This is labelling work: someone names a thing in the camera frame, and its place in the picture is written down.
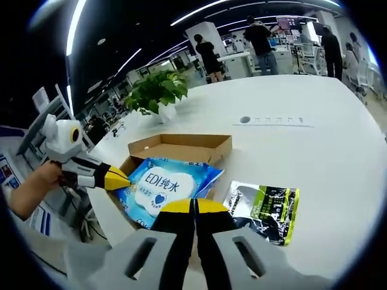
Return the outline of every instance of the heart logo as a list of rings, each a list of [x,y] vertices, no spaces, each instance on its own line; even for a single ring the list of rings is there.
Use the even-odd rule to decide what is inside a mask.
[[[163,201],[165,201],[165,197],[162,195],[157,195],[155,198],[156,204],[161,204]]]

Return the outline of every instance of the white table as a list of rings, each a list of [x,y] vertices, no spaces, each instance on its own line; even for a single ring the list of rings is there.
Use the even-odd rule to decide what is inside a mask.
[[[302,273],[333,279],[346,270],[372,234],[387,165],[377,123],[346,86],[328,77],[251,77],[190,89],[176,110],[176,119],[162,125],[129,114],[126,130],[108,134],[91,153],[119,166],[129,142],[154,134],[231,134],[215,200],[223,201],[232,180],[300,188],[293,237],[280,249]],[[233,125],[245,115],[303,117],[313,127]],[[104,190],[88,192],[102,230],[117,245],[133,228]],[[200,277],[188,275],[192,283]]]

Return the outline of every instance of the green leaves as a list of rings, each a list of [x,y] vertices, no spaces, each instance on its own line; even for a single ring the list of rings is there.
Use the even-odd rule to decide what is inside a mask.
[[[160,71],[133,84],[133,90],[124,104],[129,111],[140,111],[143,115],[150,112],[158,114],[159,103],[167,106],[187,96],[187,79],[176,71]]]

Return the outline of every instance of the white pot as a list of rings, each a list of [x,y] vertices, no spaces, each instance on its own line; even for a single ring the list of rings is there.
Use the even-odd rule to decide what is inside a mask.
[[[158,104],[158,115],[151,112],[153,119],[159,123],[167,123],[171,121],[176,116],[175,104],[163,105],[161,103]]]

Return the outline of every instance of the black ceiling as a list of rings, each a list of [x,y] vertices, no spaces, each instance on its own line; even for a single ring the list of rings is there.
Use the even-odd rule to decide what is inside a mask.
[[[87,0],[80,16],[74,38],[73,52],[65,57],[68,29],[70,26],[76,0],[63,1],[43,25],[33,33],[25,34],[23,42],[18,42],[9,52],[17,55],[18,65],[13,67],[14,82],[26,73],[31,78],[23,88],[9,86],[7,94],[12,97],[23,94],[25,101],[30,102],[32,94],[42,85],[59,83],[65,95],[65,87],[70,77],[73,92],[74,111],[78,112],[89,99],[87,90],[99,80],[106,80],[115,74],[126,60],[139,48],[142,50],[121,71],[122,74],[147,64],[154,57],[170,47],[185,40],[183,34],[189,27],[202,21],[213,22],[216,26],[245,19],[248,15],[304,15],[321,8],[294,3],[295,1],[229,0],[207,8],[185,21],[171,27],[176,19],[212,3],[213,0],[196,1],[129,1],[129,0]],[[240,8],[239,5],[252,4]],[[323,0],[303,1],[316,4],[335,11],[341,9]],[[28,19],[39,7],[39,1],[30,1],[29,17],[24,21],[26,28]],[[212,17],[205,18],[216,12],[227,10]],[[220,29],[226,34],[230,29],[243,26],[244,23]],[[97,45],[100,39],[106,42]]]

